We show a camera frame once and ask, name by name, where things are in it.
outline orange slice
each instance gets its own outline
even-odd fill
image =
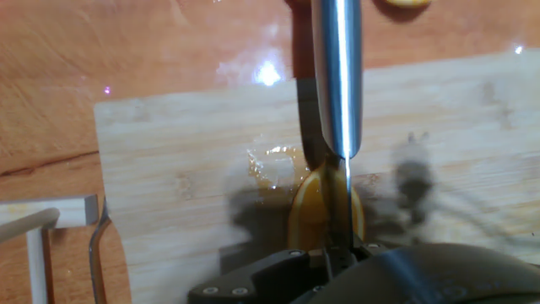
[[[431,2],[431,0],[387,0],[389,3],[397,5],[402,8],[416,8],[424,6]]]
[[[327,239],[327,227],[330,214],[325,205],[325,191],[333,187],[337,191],[338,201],[347,201],[347,190],[343,175],[327,166],[313,171],[298,189],[289,214],[289,248],[310,251],[321,248]],[[364,238],[364,212],[358,193],[351,192],[353,203],[353,229],[360,238]]]

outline wood grain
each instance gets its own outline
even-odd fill
[[[368,68],[540,46],[535,0],[363,6]],[[95,102],[252,84],[267,62],[281,79],[313,75],[309,8],[294,0],[4,0],[0,17],[0,200],[103,193]],[[52,244],[58,303],[92,302],[90,233]],[[104,242],[110,301],[129,302],[114,230]],[[0,248],[0,301],[30,302],[24,240]]]
[[[366,71],[363,149],[352,160],[353,182],[377,175],[377,183],[358,191],[378,191],[369,207],[375,214],[383,204],[394,207],[385,216],[402,228],[396,235],[368,226],[367,233],[399,245],[463,242],[540,261],[540,240],[531,235],[540,229],[539,79],[538,49]],[[314,89],[301,80],[96,106],[105,192],[134,303],[184,302],[191,287],[224,271],[230,248],[285,249],[292,200],[283,189],[294,193],[294,176],[308,165],[301,153],[286,151],[316,138],[315,129],[300,136],[299,118],[299,104],[316,107]],[[409,133],[429,134],[418,146],[423,153],[403,146]],[[266,196],[249,174],[253,151],[260,174],[276,181],[262,189]],[[264,158],[281,151],[282,161]],[[422,203],[427,219],[414,227],[399,211],[392,180],[395,167],[412,160],[436,178]]]

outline cutting board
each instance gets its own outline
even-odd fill
[[[364,75],[352,172],[366,239],[469,243],[540,263],[540,51]],[[285,248],[294,193],[325,150],[317,113],[313,79],[96,106],[133,303],[184,302],[195,284]],[[435,185],[416,225],[395,186],[407,158]]]

